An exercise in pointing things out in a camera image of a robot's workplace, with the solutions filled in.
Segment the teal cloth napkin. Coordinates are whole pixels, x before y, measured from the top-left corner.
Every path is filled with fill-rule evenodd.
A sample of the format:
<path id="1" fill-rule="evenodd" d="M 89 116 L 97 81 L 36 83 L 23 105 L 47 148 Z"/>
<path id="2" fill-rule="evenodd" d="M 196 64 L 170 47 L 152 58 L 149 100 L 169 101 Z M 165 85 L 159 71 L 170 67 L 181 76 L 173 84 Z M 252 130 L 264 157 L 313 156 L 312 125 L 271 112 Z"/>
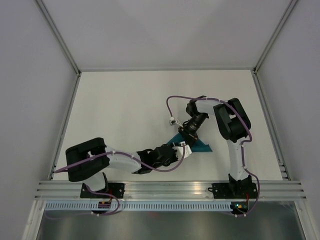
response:
<path id="1" fill-rule="evenodd" d="M 180 143 L 183 142 L 184 138 L 180 133 L 177 133 L 173 138 L 171 138 L 167 144 L 173 144 L 173 143 Z M 190 147 L 192 152 L 195 153 L 209 153 L 212 152 L 213 150 L 211 149 L 209 144 L 205 144 L 203 141 L 198 139 L 193 146 Z"/>

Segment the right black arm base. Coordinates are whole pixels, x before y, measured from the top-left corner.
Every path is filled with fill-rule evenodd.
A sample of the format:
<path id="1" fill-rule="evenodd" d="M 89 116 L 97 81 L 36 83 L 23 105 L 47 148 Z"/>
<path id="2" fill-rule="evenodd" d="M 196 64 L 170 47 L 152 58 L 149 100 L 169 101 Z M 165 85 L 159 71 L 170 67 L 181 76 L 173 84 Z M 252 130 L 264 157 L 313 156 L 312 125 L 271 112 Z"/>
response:
<path id="1" fill-rule="evenodd" d="M 258 189 L 255 183 L 247 187 L 241 187 L 231 190 L 228 183 L 212 183 L 211 192 L 214 199 L 256 199 L 258 197 Z"/>

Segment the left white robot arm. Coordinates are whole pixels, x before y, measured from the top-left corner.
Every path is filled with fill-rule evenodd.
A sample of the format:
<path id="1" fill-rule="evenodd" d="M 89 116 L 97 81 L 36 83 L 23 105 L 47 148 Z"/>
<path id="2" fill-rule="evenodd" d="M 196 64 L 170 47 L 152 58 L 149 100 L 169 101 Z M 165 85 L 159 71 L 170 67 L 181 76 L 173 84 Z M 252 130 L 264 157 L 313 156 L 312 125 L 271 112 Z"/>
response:
<path id="1" fill-rule="evenodd" d="M 186 157 L 185 144 L 163 144 L 155 149 L 136 152 L 116 150 L 105 144 L 102 137 L 96 137 L 74 145 L 65 151 L 67 166 L 63 169 L 70 182 L 82 182 L 87 185 L 98 198 L 109 193 L 104 169 L 110 168 L 135 175 L 149 174 L 152 171 L 167 173 L 175 170 L 161 169 L 172 163 L 179 166 Z"/>

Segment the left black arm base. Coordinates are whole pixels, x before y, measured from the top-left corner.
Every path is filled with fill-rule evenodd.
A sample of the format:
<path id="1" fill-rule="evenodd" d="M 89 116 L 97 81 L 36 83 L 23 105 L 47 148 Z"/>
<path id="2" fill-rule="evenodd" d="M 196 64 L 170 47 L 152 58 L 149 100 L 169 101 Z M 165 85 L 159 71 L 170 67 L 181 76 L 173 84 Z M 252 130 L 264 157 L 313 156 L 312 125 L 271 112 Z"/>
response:
<path id="1" fill-rule="evenodd" d="M 108 183 L 107 187 L 96 191 L 91 192 L 88 190 L 87 186 L 83 183 L 81 186 L 80 191 L 80 198 L 81 199 L 109 199 L 109 195 L 113 195 L 118 199 L 122 199 L 125 193 L 125 184 L 124 183 L 117 183 L 112 182 Z"/>

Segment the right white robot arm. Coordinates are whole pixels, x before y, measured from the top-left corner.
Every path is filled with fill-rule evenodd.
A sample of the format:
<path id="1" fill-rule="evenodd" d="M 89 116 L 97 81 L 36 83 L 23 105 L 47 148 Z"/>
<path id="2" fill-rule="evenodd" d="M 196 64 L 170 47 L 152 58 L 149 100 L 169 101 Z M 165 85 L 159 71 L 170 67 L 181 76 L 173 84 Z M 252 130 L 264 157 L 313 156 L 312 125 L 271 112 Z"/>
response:
<path id="1" fill-rule="evenodd" d="M 232 198 L 245 198 L 251 190 L 252 177 L 245 170 L 244 143 L 250 142 L 251 122 L 238 98 L 228 101 L 191 99 L 186 106 L 190 119 L 178 128 L 190 148 L 199 142 L 198 129 L 210 115 L 215 116 L 220 135 L 226 140 L 230 159 L 227 194 Z"/>

